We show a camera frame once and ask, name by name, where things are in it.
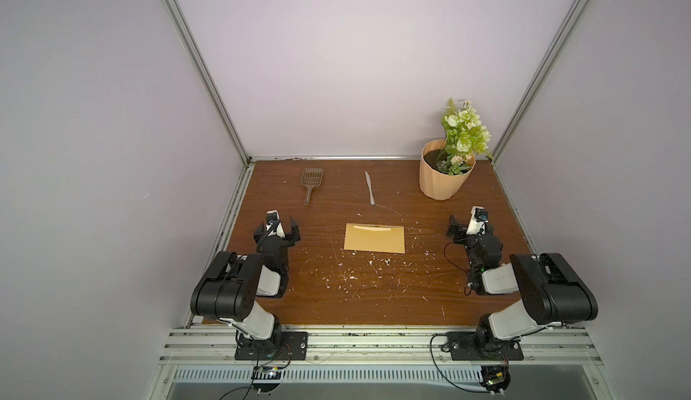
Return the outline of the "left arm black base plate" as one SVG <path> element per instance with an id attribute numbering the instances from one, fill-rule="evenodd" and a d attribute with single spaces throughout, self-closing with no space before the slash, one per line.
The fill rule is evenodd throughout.
<path id="1" fill-rule="evenodd" d="M 268 340 L 256 340 L 243 335 L 236 338 L 234 358 L 240 362 L 271 362 L 271 360 L 306 360 L 309 336 L 307 332 L 287 332 Z"/>

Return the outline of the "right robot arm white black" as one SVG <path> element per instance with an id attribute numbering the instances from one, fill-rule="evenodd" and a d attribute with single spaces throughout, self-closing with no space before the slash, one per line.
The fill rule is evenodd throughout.
<path id="1" fill-rule="evenodd" d="M 446 235 L 466 252 L 467 287 L 472 292 L 520 295 L 516 303 L 480 319 L 473 339 L 477 346 L 510 344 L 552 326 L 597 317 L 597 299 L 561 254 L 512 254 L 502 263 L 503 243 L 483 207 L 473 208 L 466 225 L 451 216 Z"/>

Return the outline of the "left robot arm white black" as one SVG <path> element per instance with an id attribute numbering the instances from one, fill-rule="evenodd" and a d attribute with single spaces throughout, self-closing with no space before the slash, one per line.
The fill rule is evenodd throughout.
<path id="1" fill-rule="evenodd" d="M 262 308 L 257 298 L 285 295 L 290 281 L 288 249 L 300 239 L 297 222 L 292 220 L 286 232 L 276 210 L 266 213 L 266 221 L 254 233 L 255 252 L 216 254 L 194 288 L 191 313 L 235 328 L 241 346 L 279 349 L 280 320 Z"/>

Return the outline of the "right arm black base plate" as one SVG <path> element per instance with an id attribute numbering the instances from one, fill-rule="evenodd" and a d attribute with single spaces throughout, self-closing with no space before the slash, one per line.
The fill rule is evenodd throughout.
<path id="1" fill-rule="evenodd" d="M 448 332 L 441 351 L 452 360 L 516 360 L 525 358 L 518 341 L 484 339 L 478 333 Z"/>

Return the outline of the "tan paper envelope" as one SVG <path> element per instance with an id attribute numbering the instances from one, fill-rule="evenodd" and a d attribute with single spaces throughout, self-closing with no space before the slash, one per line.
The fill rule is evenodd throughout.
<path id="1" fill-rule="evenodd" d="M 345 229 L 345 250 L 387 254 L 404 254 L 406 252 L 405 229 L 403 226 L 385 226 L 390 227 L 391 231 L 372 232 L 353 229 L 353 225 L 365 224 L 347 224 Z"/>

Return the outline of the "cream letter paper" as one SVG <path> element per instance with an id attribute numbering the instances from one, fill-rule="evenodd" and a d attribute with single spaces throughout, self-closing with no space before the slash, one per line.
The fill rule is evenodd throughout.
<path id="1" fill-rule="evenodd" d="M 372 232 L 385 232 L 391 231 L 390 227 L 385 226 L 375 226 L 375 225 L 353 225 L 353 229 L 360 229 Z"/>

